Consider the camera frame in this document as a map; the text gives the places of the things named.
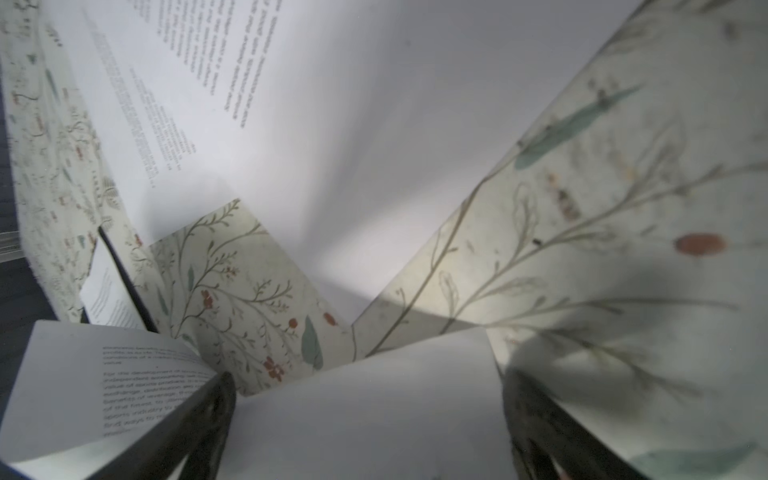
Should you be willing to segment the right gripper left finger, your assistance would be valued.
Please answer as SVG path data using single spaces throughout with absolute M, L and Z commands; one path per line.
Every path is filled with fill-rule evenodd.
M 233 376 L 220 373 L 92 479 L 214 479 L 236 408 Z

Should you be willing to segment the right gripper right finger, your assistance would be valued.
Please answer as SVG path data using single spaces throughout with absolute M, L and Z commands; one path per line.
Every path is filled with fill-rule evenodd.
M 520 479 L 643 479 L 520 370 L 502 381 L 503 411 Z

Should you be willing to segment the black clip folder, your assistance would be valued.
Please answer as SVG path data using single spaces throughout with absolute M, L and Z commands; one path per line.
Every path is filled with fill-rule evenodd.
M 117 255 L 117 252 L 116 252 L 114 246 L 112 245 L 112 242 L 108 238 L 105 230 L 102 227 L 99 227 L 98 230 L 97 230 L 97 233 L 98 233 L 98 240 L 99 239 L 103 239 L 106 242 L 106 245 L 108 246 L 111 254 L 113 255 L 115 263 L 118 266 L 118 270 L 120 272 L 120 275 L 121 275 L 123 281 L 125 282 L 125 285 L 128 288 L 128 290 L 129 290 L 129 294 L 130 294 L 131 298 L 133 299 L 133 301 L 134 301 L 134 303 L 135 303 L 135 305 L 136 305 L 136 307 L 137 307 L 137 309 L 139 311 L 140 317 L 141 317 L 141 319 L 143 320 L 143 322 L 144 322 L 144 324 L 146 326 L 145 330 L 149 331 L 149 332 L 153 332 L 153 333 L 158 333 L 159 330 L 158 330 L 154 320 L 152 319 L 149 310 L 147 309 L 146 305 L 144 304 L 143 300 L 141 299 L 140 295 L 138 294 L 138 291 L 137 291 L 136 287 L 134 286 L 133 282 L 131 281 L 131 278 L 128 275 L 128 272 L 127 272 L 126 268 L 123 266 L 122 262 L 120 261 L 119 256 Z M 84 323 L 84 324 L 89 324 L 87 322 L 87 318 L 85 317 L 84 308 L 83 308 L 83 311 L 82 311 L 82 314 L 81 314 L 80 322 Z

